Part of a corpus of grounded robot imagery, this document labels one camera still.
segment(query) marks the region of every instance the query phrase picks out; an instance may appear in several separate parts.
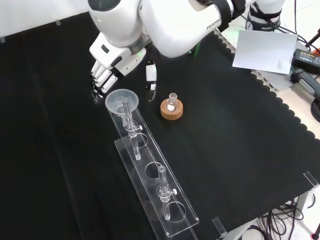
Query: cable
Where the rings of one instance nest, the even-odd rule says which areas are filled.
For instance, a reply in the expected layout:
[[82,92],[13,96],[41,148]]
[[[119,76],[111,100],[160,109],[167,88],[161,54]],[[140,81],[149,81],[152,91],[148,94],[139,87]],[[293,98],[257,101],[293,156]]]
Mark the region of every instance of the cable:
[[201,41],[198,42],[198,44],[196,45],[195,47],[195,50],[194,50],[194,54],[193,54],[193,57],[195,58],[199,52],[199,48],[200,48],[200,44],[201,44]]
[[311,206],[308,206],[308,209],[312,208],[316,203],[316,196],[314,194],[312,196],[313,196],[313,202],[312,202]]
[[294,0],[294,31],[297,32],[297,0]]
[[290,232],[290,235],[289,235],[288,240],[291,239],[292,233],[294,232],[295,220],[296,220],[296,218],[295,218],[295,216],[296,216],[296,209],[297,209],[297,207],[294,209],[294,212],[293,212],[292,229],[291,229],[291,232]]
[[[255,225],[251,225],[248,230],[255,229],[255,230],[261,232],[261,234],[263,235],[265,240],[275,240],[272,236],[272,233],[274,233],[275,235],[278,235],[279,239],[281,240],[282,239],[281,236],[284,236],[287,232],[287,226],[286,226],[286,223],[284,222],[284,220],[288,219],[288,218],[292,218],[292,229],[291,229],[290,235],[289,235],[289,240],[290,240],[292,237],[294,228],[295,228],[295,221],[296,220],[303,220],[304,215],[300,211],[300,209],[297,207],[297,203],[294,200],[292,200],[290,204],[285,203],[276,209],[281,212],[275,213],[272,210],[272,211],[268,212],[266,215],[262,215],[260,217],[264,229],[262,229],[258,226],[255,226]],[[301,218],[296,217],[297,211],[300,212],[300,214],[302,216]],[[280,224],[282,226],[283,232],[280,232],[278,224]]]
[[[292,33],[292,34],[297,34],[296,32],[291,31],[291,30],[289,30],[289,29],[287,29],[287,28],[285,28],[285,27],[283,27],[283,26],[274,24],[270,19],[268,19],[268,18],[265,16],[264,12],[262,12],[262,10],[259,8],[259,6],[258,6],[258,4],[257,4],[256,2],[255,2],[253,5],[255,6],[255,8],[256,8],[256,10],[258,11],[258,13],[263,17],[263,20],[265,20],[270,26],[278,29],[280,32],[285,33],[285,34],[287,34],[287,32]],[[303,43],[305,43],[305,44],[308,44],[308,42],[307,42],[306,39],[304,39],[304,38],[303,38],[302,36],[300,36],[299,34],[297,34],[297,35],[298,35],[298,41],[303,42]],[[312,45],[312,44],[308,44],[308,45],[309,45],[309,47],[310,47],[310,46],[313,47],[315,50],[317,50],[317,51],[320,53],[320,50],[319,50],[318,48],[316,48],[314,45]]]
[[247,21],[247,18],[246,17],[244,17],[243,15],[240,15],[244,20],[246,20]]
[[315,120],[320,123],[320,101],[318,99],[311,103],[311,113]]
[[266,235],[265,231],[261,229],[261,227],[258,227],[256,225],[251,225],[247,230],[251,230],[251,229],[259,231],[263,235],[264,240],[268,240],[268,236]]

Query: floor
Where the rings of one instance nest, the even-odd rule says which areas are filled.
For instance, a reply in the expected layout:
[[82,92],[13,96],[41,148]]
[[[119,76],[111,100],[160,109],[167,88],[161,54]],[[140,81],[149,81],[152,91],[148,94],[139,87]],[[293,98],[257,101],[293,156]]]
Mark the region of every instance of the floor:
[[[320,28],[319,23],[319,0],[297,0],[296,4],[296,23],[297,32],[299,35],[304,37],[307,41],[313,38],[317,34]],[[281,13],[281,25],[294,30],[295,28],[295,7],[294,0],[286,0],[282,8]],[[239,30],[245,28],[246,21],[242,17],[238,17],[231,22],[230,27],[226,29],[222,35],[234,46],[237,46]],[[313,45],[320,48],[320,39],[318,39]],[[320,188],[315,190],[315,196],[320,200]],[[310,235],[314,233],[320,223],[320,202],[316,200],[315,205],[307,209],[304,214],[304,219],[300,221],[295,221],[294,230],[291,239],[292,240],[309,240]],[[289,238],[290,231],[292,229],[292,219],[284,220],[287,231],[286,234],[281,237],[281,239],[287,240]],[[261,220],[257,219],[255,225],[262,225]],[[243,240],[263,240],[263,236],[256,230],[248,230],[242,236]],[[274,240],[280,239],[279,236],[274,236]]]

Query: metal bracket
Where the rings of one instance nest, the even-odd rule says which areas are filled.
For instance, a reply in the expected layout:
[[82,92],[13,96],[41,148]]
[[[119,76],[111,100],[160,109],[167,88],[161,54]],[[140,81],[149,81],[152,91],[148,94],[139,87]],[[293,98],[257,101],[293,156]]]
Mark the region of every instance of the metal bracket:
[[316,187],[319,186],[319,183],[317,182],[317,180],[311,175],[311,173],[309,171],[305,172],[303,174],[306,179],[308,179],[308,181],[312,184],[313,188],[312,189],[315,189]]
[[218,217],[215,217],[214,219],[212,219],[212,222],[214,223],[216,229],[220,233],[220,236],[221,236],[220,239],[223,239],[227,235],[227,231],[225,227],[222,225]]

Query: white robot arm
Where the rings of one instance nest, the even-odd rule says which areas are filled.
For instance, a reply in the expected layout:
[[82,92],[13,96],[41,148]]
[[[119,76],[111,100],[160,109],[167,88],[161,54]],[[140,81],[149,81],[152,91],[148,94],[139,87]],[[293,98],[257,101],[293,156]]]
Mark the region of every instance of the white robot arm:
[[[146,54],[144,47],[151,41],[164,56],[181,56],[216,28],[225,30],[255,2],[272,22],[278,23],[284,1],[88,0],[90,15],[101,32],[90,48],[97,60],[91,74],[98,86],[107,82],[108,74],[102,73],[113,67],[127,75],[141,62]],[[248,19],[248,29],[269,31],[270,26],[254,6]]]

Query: white paper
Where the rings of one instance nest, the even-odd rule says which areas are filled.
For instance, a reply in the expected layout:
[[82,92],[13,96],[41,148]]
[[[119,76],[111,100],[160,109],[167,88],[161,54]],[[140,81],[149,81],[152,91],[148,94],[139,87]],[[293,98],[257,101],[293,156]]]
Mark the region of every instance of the white paper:
[[289,74],[298,35],[240,30],[233,67]]

